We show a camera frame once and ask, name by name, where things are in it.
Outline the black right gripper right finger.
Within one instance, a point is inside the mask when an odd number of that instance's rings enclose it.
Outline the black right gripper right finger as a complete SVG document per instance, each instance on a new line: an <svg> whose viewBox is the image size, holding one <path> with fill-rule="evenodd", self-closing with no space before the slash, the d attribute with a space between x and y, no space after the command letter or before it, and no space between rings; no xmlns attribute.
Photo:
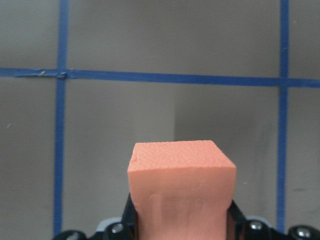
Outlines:
<svg viewBox="0 0 320 240"><path fill-rule="evenodd" d="M235 201L227 210L227 240L271 240L271 229L262 218L247 219Z"/></svg>

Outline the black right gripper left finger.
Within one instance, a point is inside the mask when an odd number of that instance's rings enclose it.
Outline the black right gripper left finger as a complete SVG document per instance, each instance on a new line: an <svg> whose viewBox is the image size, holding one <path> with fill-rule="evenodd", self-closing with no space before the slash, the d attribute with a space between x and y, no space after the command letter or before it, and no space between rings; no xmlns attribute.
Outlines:
<svg viewBox="0 0 320 240"><path fill-rule="evenodd" d="M137 212L128 195L120 221L108 225L103 232L104 240L137 240Z"/></svg>

